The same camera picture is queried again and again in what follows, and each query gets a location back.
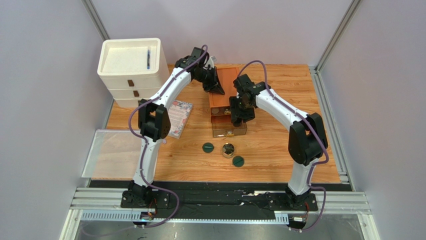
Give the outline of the dark green round lid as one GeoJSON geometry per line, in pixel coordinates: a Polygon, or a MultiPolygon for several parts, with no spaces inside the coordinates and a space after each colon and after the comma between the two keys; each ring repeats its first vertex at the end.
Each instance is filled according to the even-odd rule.
{"type": "Polygon", "coordinates": [[[211,153],[214,149],[215,149],[215,147],[211,142],[206,142],[202,145],[202,150],[205,153],[211,153]]]}

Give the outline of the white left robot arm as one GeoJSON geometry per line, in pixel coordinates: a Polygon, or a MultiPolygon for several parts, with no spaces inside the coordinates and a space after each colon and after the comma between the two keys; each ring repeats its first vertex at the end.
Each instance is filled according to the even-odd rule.
{"type": "Polygon", "coordinates": [[[138,168],[127,190],[122,193],[122,208],[147,208],[154,202],[153,186],[161,143],[171,130],[169,109],[177,96],[192,80],[202,84],[206,93],[224,95],[217,68],[210,60],[208,46],[194,47],[192,53],[180,58],[160,90],[150,99],[142,99],[129,118],[138,115],[139,133],[130,131],[141,139],[138,168]]]}

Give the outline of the gold mirrored jar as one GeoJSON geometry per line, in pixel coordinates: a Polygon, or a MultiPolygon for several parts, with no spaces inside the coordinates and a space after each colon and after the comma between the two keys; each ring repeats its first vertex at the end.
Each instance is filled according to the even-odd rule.
{"type": "Polygon", "coordinates": [[[231,158],[235,154],[235,146],[231,143],[225,143],[222,146],[221,154],[225,158],[231,158]]]}

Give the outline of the orange drawer box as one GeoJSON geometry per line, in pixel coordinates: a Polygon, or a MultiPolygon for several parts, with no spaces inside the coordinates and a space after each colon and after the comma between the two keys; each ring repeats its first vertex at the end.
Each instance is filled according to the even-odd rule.
{"type": "Polygon", "coordinates": [[[231,114],[230,97],[237,95],[234,87],[240,69],[238,67],[218,68],[217,75],[219,82],[224,90],[224,95],[217,93],[209,94],[209,106],[211,116],[224,116],[231,114]]]}

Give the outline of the clear orange drawer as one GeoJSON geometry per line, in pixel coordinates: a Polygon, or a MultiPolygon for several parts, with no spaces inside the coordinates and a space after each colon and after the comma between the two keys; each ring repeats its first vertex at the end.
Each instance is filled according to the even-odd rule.
{"type": "Polygon", "coordinates": [[[211,116],[211,125],[214,138],[241,136],[247,133],[247,125],[242,123],[234,126],[230,115],[211,116]]]}

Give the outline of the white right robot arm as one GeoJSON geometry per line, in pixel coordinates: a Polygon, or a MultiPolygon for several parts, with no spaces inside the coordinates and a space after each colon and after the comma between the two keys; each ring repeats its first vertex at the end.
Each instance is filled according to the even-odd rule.
{"type": "Polygon", "coordinates": [[[297,109],[266,82],[254,83],[246,74],[238,76],[233,86],[237,95],[229,98],[229,104],[231,123],[235,127],[253,120],[255,109],[260,108],[288,130],[288,152],[294,163],[283,202],[294,210],[304,207],[313,189],[311,180],[315,167],[330,159],[321,115],[297,109]],[[325,156],[324,161],[320,161],[322,156],[325,156]]]}

